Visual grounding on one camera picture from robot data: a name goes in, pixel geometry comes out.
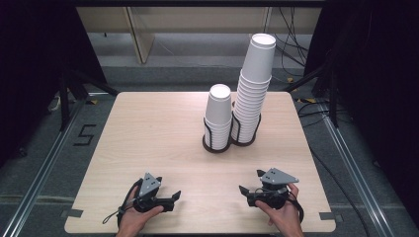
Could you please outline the tall stack of white cups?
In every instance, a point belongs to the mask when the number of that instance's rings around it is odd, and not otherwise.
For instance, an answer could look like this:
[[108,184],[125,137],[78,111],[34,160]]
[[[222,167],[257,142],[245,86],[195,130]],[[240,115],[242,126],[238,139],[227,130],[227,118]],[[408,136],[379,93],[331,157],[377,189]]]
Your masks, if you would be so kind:
[[240,74],[232,111],[231,138],[235,143],[247,145],[254,141],[270,81],[252,81]]

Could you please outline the person's right hand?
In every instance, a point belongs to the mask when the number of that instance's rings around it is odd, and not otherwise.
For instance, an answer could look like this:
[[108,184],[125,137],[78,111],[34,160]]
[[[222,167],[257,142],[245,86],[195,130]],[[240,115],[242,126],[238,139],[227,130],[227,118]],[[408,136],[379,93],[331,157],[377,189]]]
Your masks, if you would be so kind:
[[269,225],[275,225],[284,237],[304,237],[299,221],[299,212],[293,205],[298,195],[298,187],[288,184],[291,194],[284,206],[280,209],[269,207],[266,203],[257,200],[255,204],[269,216]]

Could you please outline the black metal stand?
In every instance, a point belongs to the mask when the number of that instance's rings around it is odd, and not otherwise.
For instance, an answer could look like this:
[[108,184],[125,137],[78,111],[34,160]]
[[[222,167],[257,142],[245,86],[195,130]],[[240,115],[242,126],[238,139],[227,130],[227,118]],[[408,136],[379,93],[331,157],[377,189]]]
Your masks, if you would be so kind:
[[61,130],[64,130],[70,124],[70,110],[68,91],[70,91],[77,101],[85,101],[88,97],[84,85],[86,83],[113,96],[118,95],[120,92],[110,87],[107,82],[102,82],[90,77],[86,73],[74,69],[63,69],[63,73],[59,78],[59,102],[61,104]]
[[304,75],[298,81],[291,83],[284,89],[285,92],[291,92],[309,81],[317,79],[311,93],[315,98],[323,97],[325,93],[328,93],[329,118],[335,127],[339,126],[337,121],[337,80],[336,73],[334,72],[337,59],[337,51],[329,50],[326,53],[325,61],[318,68]]

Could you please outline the dark curtain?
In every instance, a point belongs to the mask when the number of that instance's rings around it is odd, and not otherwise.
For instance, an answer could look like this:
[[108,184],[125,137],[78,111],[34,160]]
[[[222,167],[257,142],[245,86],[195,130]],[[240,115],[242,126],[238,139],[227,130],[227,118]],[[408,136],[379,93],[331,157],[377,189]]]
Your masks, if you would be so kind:
[[419,0],[325,0],[304,72],[334,52],[339,94],[419,227]]
[[60,78],[74,72],[106,82],[74,6],[0,0],[0,167],[18,154]]

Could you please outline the person's left hand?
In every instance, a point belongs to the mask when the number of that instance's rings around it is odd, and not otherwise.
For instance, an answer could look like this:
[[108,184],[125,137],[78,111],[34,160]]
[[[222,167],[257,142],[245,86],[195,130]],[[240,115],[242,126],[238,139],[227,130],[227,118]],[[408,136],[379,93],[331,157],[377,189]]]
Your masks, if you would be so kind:
[[138,212],[129,205],[121,219],[116,237],[137,237],[145,224],[163,210],[163,206],[155,206],[146,212]]

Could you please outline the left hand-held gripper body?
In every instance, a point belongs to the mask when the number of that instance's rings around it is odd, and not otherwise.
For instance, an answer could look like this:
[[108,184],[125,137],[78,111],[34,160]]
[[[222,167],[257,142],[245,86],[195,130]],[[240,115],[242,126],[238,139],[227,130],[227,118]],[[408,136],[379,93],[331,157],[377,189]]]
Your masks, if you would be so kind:
[[150,173],[146,173],[142,179],[138,181],[137,191],[134,193],[133,207],[138,212],[146,212],[155,206],[163,206],[164,212],[172,211],[173,205],[166,205],[167,198],[158,198],[156,195],[161,185],[156,182],[156,178]]

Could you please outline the black wire cup holder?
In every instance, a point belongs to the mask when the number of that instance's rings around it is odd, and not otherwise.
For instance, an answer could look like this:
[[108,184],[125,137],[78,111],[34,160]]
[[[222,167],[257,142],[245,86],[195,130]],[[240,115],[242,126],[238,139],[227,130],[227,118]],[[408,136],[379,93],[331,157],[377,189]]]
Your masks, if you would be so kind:
[[222,153],[222,152],[226,151],[231,144],[234,144],[234,145],[237,145],[237,146],[249,146],[249,145],[251,145],[254,142],[253,141],[251,144],[247,144],[247,145],[241,145],[241,144],[235,143],[232,140],[232,138],[231,138],[232,121],[233,121],[233,118],[232,118],[232,110],[231,110],[231,130],[230,130],[230,137],[229,137],[229,145],[225,149],[223,149],[223,150],[220,150],[220,151],[211,151],[208,148],[206,148],[206,146],[204,145],[204,137],[203,137],[203,147],[205,148],[205,150],[207,150],[208,152],[211,152],[211,153]]

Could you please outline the aluminium floor rail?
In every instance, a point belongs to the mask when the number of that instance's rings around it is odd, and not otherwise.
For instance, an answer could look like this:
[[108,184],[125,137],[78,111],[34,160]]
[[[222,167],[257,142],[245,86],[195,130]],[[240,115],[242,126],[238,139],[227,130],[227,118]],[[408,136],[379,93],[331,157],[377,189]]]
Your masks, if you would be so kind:
[[52,147],[50,148],[47,156],[43,160],[41,167],[39,168],[35,178],[31,182],[29,189],[21,198],[19,205],[8,222],[5,230],[2,232],[2,237],[18,237],[22,228],[24,227],[37,198],[44,187],[44,184],[60,154],[64,143],[71,132],[73,124],[75,123],[80,111],[85,105],[85,100],[76,101],[73,110],[70,113],[70,118],[67,125],[58,133],[54,140]]
[[324,123],[338,149],[338,152],[348,170],[348,173],[354,183],[354,186],[360,195],[360,198],[372,220],[373,225],[380,237],[394,237],[394,232],[389,225],[383,210],[379,206],[376,197],[372,193],[365,177],[357,165],[352,152],[350,151],[339,128],[332,121],[332,113],[327,106],[320,105],[321,110],[328,110],[324,117]]

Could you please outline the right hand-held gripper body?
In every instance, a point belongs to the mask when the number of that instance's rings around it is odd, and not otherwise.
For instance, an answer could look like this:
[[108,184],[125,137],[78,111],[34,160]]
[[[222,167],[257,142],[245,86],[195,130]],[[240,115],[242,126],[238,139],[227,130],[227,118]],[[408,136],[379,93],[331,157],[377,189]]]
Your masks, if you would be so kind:
[[247,203],[249,206],[255,206],[255,202],[260,200],[271,208],[280,209],[289,200],[288,184],[298,183],[299,179],[277,168],[265,172],[264,176],[259,177],[262,187],[246,197]]

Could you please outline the grey tape strip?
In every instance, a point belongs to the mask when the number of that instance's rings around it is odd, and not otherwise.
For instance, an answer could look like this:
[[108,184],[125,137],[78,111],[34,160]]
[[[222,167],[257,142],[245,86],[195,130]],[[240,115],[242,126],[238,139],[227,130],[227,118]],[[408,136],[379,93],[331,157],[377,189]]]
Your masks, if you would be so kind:
[[80,218],[83,211],[80,209],[65,209],[61,212],[60,216],[65,217],[77,217]]
[[336,222],[342,222],[343,217],[340,214],[335,214],[333,212],[319,212],[321,220],[335,220]]

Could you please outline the beige wooden furniture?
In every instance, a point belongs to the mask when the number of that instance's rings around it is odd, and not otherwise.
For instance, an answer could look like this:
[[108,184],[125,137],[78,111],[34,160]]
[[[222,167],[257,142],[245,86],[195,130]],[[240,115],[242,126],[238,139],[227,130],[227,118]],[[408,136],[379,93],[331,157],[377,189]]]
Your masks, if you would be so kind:
[[137,60],[147,61],[158,33],[311,35],[320,10],[307,7],[79,7],[88,33],[129,33]]

